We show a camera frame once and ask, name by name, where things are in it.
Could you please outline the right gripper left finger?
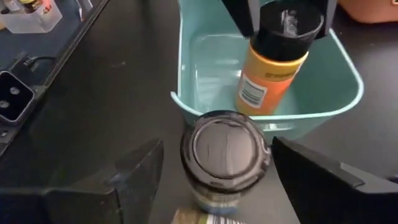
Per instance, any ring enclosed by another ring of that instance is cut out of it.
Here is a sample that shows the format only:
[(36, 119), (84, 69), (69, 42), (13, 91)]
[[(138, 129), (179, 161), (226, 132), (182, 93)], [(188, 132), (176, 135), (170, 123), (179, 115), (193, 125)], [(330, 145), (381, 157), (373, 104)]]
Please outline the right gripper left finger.
[(151, 139), (65, 187), (0, 187), (0, 224), (147, 224), (163, 162)]

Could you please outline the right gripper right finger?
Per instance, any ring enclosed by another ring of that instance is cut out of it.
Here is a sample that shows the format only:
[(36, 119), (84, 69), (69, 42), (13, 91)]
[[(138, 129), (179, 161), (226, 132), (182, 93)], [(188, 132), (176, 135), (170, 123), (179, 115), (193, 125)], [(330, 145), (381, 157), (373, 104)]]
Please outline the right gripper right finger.
[(398, 183), (274, 137), (275, 168), (301, 224), (398, 224)]

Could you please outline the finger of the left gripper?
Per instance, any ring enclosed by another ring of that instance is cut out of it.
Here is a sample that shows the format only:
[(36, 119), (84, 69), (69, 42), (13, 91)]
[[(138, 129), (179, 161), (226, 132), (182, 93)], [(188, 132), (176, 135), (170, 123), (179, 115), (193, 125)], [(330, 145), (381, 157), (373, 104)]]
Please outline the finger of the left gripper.
[(256, 0), (221, 0), (244, 37), (254, 35), (256, 29)]
[(317, 0), (317, 8), (324, 16), (324, 23), (317, 35), (317, 39), (324, 38), (329, 34), (338, 0)]

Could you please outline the teal plastic bin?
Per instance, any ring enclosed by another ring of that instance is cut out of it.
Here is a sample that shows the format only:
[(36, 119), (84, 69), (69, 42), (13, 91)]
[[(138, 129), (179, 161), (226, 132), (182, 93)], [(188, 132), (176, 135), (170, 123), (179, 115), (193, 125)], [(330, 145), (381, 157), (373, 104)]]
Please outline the teal plastic bin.
[[(178, 0), (180, 11), (177, 90), (172, 99), (186, 122), (203, 113), (233, 110), (248, 41), (222, 0)], [(272, 116), (256, 116), (267, 141), (301, 138), (358, 104), (364, 83), (333, 30), (309, 50)]]

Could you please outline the orange spice bottle black cap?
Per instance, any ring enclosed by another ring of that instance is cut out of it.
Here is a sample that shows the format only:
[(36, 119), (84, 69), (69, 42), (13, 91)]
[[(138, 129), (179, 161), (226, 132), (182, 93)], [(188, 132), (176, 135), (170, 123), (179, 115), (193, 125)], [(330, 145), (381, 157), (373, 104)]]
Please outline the orange spice bottle black cap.
[(274, 113), (323, 23), (323, 14), (304, 0), (274, 0), (260, 8), (259, 28), (249, 39), (237, 87), (238, 112)]

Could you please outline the spice jar olive contents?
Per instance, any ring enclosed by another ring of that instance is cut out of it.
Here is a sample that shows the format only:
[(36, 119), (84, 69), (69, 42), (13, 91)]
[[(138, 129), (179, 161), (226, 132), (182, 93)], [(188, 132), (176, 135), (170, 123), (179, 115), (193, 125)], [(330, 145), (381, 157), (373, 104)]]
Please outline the spice jar olive contents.
[(219, 215), (203, 213), (188, 208), (179, 208), (170, 224), (246, 224)]

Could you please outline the spice jar blue label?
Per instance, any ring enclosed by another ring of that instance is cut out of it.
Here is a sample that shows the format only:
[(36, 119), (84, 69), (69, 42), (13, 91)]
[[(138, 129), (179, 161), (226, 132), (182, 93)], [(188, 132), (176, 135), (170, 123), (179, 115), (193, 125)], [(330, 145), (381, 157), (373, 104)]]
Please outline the spice jar blue label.
[(235, 111), (201, 115), (180, 143), (193, 197), (208, 213), (235, 212), (240, 200), (265, 177), (271, 157), (262, 129)]

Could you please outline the red-orange small tray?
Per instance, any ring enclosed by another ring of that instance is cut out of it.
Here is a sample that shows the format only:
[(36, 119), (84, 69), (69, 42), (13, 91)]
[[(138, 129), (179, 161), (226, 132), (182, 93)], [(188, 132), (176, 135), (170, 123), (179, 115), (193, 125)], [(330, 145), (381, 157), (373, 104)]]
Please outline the red-orange small tray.
[(360, 23), (398, 22), (398, 0), (338, 0), (338, 4)]

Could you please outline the clear storage box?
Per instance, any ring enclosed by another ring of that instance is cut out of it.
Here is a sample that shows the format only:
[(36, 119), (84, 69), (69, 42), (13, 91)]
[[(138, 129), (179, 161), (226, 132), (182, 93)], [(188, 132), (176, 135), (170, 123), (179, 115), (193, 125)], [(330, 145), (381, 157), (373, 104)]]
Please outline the clear storage box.
[(0, 23), (13, 34), (48, 33), (62, 17), (54, 0), (0, 0)]

